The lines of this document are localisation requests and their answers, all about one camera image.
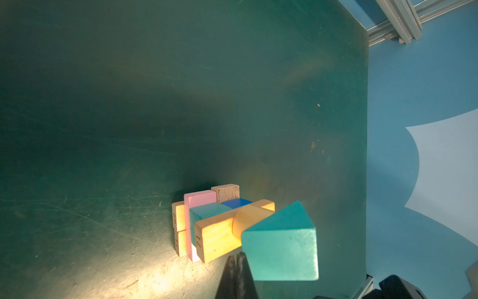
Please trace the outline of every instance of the natural wood block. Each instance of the natural wood block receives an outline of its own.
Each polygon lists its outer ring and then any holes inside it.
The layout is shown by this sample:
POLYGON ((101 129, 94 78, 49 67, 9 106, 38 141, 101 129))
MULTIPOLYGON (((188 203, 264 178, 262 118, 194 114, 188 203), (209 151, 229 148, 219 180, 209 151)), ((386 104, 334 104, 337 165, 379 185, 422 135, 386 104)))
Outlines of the natural wood block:
POLYGON ((174 248, 179 257, 185 256, 186 252, 186 230, 174 231, 174 248))
POLYGON ((317 280, 317 235, 302 203, 296 201, 242 233, 254 280, 317 280))
MULTIPOLYGON (((250 205, 275 210, 274 202, 267 199, 250 205)), ((197 255, 203 262, 208 263, 241 246, 241 241, 232 234, 234 215, 238 210, 230 210, 195 223, 197 255)))
POLYGON ((239 186, 227 184, 212 187, 211 190, 217 193, 217 202, 224 202, 239 198, 239 186))
POLYGON ((173 202, 173 227, 177 232, 186 229, 184 216, 184 201, 173 202))
POLYGON ((232 234, 240 240, 243 231, 274 214, 273 211, 246 205, 240 207, 234 215, 232 234))
POLYGON ((199 261, 196 253, 196 247, 191 244, 191 225, 189 219, 189 209, 207 205, 217 201, 216 193, 212 190, 199 191, 184 194, 184 215, 186 226, 186 251, 187 256, 193 262, 199 261))

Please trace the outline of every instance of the dark green table surface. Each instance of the dark green table surface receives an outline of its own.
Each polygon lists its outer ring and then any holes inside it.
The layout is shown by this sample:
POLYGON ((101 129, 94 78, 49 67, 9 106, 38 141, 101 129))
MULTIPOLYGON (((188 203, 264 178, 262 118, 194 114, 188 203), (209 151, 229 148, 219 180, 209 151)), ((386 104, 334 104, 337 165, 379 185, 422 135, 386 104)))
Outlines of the dark green table surface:
POLYGON ((212 298, 171 203, 227 183, 317 228, 319 280, 262 299, 352 297, 367 45, 336 0, 3 1, 0 298, 212 298))

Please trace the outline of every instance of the metal frame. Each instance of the metal frame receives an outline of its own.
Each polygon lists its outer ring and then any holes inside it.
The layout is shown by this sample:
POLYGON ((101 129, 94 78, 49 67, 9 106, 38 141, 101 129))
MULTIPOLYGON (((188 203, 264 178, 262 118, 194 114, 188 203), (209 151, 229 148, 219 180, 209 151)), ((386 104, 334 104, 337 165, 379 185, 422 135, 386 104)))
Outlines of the metal frame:
POLYGON ((360 289, 358 290, 358 292, 356 293, 353 299, 362 299, 362 297, 370 293, 372 289, 373 289, 373 277, 370 275, 367 275, 367 279, 360 286, 360 289))
MULTIPOLYGON (((414 20, 416 21, 415 23, 421 29, 423 23, 472 1, 473 0, 424 0, 412 6, 414 9, 410 10, 410 12, 412 13, 414 20)), ((403 40, 406 44, 411 42, 410 32, 405 35, 403 33, 403 28, 397 28, 394 24, 395 20, 391 22, 390 16, 387 14, 386 11, 384 12, 387 17, 389 17, 389 19, 367 30, 367 32, 369 33, 369 46, 373 46, 374 44, 377 44, 381 41, 390 40, 396 37, 403 40)))
POLYGON ((415 18, 415 8, 408 0, 377 0, 377 3, 406 44, 411 43, 412 38, 422 38, 422 24, 415 18))

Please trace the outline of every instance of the scratch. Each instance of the scratch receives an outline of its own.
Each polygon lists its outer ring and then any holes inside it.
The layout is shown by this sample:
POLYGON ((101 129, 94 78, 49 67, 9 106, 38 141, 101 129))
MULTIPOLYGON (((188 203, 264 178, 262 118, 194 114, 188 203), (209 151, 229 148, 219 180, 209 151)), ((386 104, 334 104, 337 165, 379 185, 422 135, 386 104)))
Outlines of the scratch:
POLYGON ((66 209, 63 209, 63 208, 60 208, 60 207, 57 207, 57 206, 54 206, 54 205, 51 205, 51 204, 48 204, 48 203, 44 203, 44 205, 47 205, 47 206, 50 206, 50 207, 53 207, 53 208, 56 208, 56 209, 64 210, 64 211, 66 211, 66 212, 72 213, 73 215, 79 216, 79 217, 84 218, 84 219, 86 219, 86 220, 90 220, 91 222, 96 223, 96 224, 98 224, 99 226, 102 226, 102 227, 104 227, 104 228, 106 228, 106 229, 109 229, 109 230, 112 231, 112 232, 119 233, 120 235, 123 235, 123 236, 125 236, 125 237, 129 237, 129 238, 132 238, 132 239, 141 241, 141 242, 147 242, 147 241, 145 241, 145 240, 141 240, 141 239, 139 239, 139 238, 136 238, 136 237, 127 235, 127 234, 125 234, 125 233, 118 232, 118 231, 116 231, 116 230, 114 230, 114 229, 112 229, 112 228, 109 228, 109 227, 106 226, 106 225, 103 225, 103 224, 99 223, 98 221, 94 221, 93 219, 88 218, 88 216, 82 216, 82 215, 77 214, 77 213, 75 213, 75 212, 73 212, 73 211, 66 210, 66 209))
POLYGON ((175 81, 184 80, 184 79, 182 79, 182 78, 173 78, 173 77, 160 76, 160 75, 156 75, 156 78, 168 79, 168 80, 175 80, 175 81))
POLYGON ((305 15, 307 15, 307 13, 299 6, 299 4, 297 4, 297 2, 295 2, 295 0, 294 0, 294 4, 297 6, 297 8, 298 8, 301 12, 303 12, 305 15))
POLYGON ((181 91, 176 86, 174 86, 173 83, 171 83, 171 85, 174 87, 175 90, 177 90, 179 93, 181 93, 181 91))
POLYGON ((306 43, 308 43, 311 47, 313 47, 315 50, 321 52, 322 54, 326 55, 326 53, 324 51, 322 51, 321 49, 317 48, 316 46, 314 46, 310 41, 306 40, 302 34, 299 33, 299 31, 296 29, 295 30, 297 32, 297 34, 303 39, 303 41, 305 41, 306 43))
POLYGON ((337 83, 337 85, 335 85, 334 89, 330 93, 334 92, 334 90, 337 88, 337 86, 338 86, 338 83, 337 83))
POLYGON ((128 148, 128 149, 135 150, 135 151, 141 151, 141 152, 148 152, 148 153, 155 153, 155 154, 166 154, 166 155, 175 155, 175 153, 167 153, 167 152, 157 152, 157 151, 143 150, 143 149, 140 149, 140 148, 134 148, 134 147, 119 145, 119 144, 115 144, 115 143, 108 143, 108 144, 116 145, 116 146, 119 146, 119 147, 128 148))
MULTIPOLYGON (((151 196, 121 196, 121 197, 88 197, 88 198, 73 198, 68 200, 92 200, 92 199, 132 199, 132 200, 142 200, 146 198, 154 197, 165 197, 165 195, 151 195, 151 196)), ((44 199, 31 199, 26 200, 25 202, 42 202, 44 199)), ((16 199, 0 199, 0 202, 18 202, 16 199)))
POLYGON ((137 283, 138 281, 139 281, 139 279, 137 279, 137 280, 136 280, 135 282, 133 282, 132 284, 129 284, 129 285, 125 286, 124 288, 129 288, 129 287, 131 287, 132 285, 134 285, 135 283, 137 283))
POLYGON ((41 8, 36 7, 36 6, 28 5, 28 4, 23 4, 22 6, 25 7, 25 8, 32 9, 32 10, 36 10, 38 12, 41 12, 41 13, 44 13, 44 14, 47 14, 47 15, 55 15, 55 16, 60 16, 60 17, 65 18, 65 19, 88 22, 87 19, 77 18, 77 17, 71 16, 71 15, 61 13, 60 11, 56 11, 56 10, 41 9, 41 8))
POLYGON ((153 143, 153 142, 176 142, 176 143, 186 143, 186 141, 178 141, 178 140, 167 140, 167 139, 122 139, 122 138, 101 138, 100 141, 102 142, 111 142, 111 141, 127 141, 127 142, 138 142, 138 143, 153 143))
POLYGON ((28 19, 25 19, 25 18, 21 18, 20 20, 23 21, 23 22, 31 23, 31 24, 35 24, 35 25, 51 26, 51 27, 61 28, 59 25, 50 24, 50 23, 46 23, 46 22, 37 22, 37 21, 33 21, 33 20, 28 20, 28 19))

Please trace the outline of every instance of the pink block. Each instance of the pink block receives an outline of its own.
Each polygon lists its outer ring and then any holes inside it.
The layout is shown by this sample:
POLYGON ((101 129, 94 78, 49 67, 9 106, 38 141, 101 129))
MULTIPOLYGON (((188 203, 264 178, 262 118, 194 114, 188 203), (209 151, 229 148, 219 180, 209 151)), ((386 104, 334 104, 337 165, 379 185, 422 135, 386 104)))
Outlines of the pink block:
POLYGON ((191 225, 189 224, 189 209, 207 205, 216 202, 216 192, 212 190, 199 191, 184 194, 184 216, 186 223, 186 251, 187 256, 193 262, 199 260, 197 256, 196 246, 191 244, 191 225))

